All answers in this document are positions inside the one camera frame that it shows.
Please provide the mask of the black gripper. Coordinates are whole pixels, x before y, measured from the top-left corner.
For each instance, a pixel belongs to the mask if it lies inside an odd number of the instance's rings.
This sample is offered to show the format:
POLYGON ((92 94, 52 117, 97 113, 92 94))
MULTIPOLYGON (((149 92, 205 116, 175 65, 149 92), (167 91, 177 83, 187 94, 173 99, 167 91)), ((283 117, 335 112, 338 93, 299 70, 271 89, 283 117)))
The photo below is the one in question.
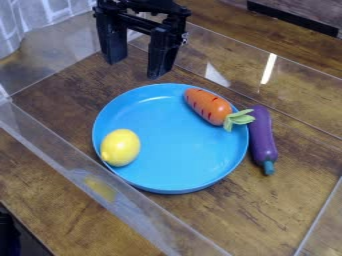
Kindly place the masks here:
POLYGON ((173 0, 96 0, 93 16, 105 61, 115 64, 127 57, 128 29, 151 35, 147 77, 157 79, 171 71, 179 46, 187 41, 189 15, 173 0))

